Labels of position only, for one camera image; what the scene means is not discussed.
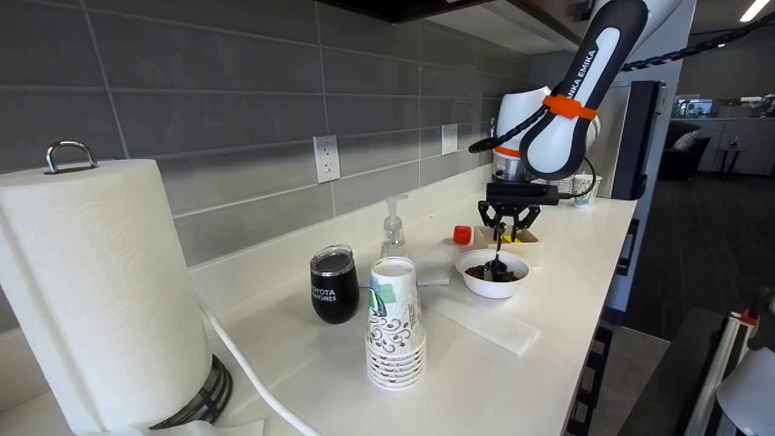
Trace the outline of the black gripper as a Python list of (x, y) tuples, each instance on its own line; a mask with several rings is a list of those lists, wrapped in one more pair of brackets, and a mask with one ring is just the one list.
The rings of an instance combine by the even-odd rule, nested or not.
[(491, 203), (526, 203), (526, 209), (513, 215), (512, 238), (521, 238), (530, 229), (536, 218), (541, 215), (541, 205), (557, 205), (559, 192), (553, 183), (512, 183), (512, 182), (490, 182), (486, 183), (486, 201), (478, 201), (478, 212), (491, 238), (498, 238), (498, 212)]

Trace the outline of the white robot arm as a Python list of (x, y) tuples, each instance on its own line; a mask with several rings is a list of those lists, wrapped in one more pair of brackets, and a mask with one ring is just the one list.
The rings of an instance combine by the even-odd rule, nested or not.
[(471, 153), (494, 153), (497, 170), (486, 195), (478, 203), (479, 218), (503, 234), (528, 229), (543, 205), (557, 205), (561, 193), (553, 178), (575, 174), (587, 160), (588, 128), (630, 52), (660, 28), (684, 0), (606, 0), (592, 17), (587, 33), (553, 89), (526, 107), (515, 120), (471, 146)]

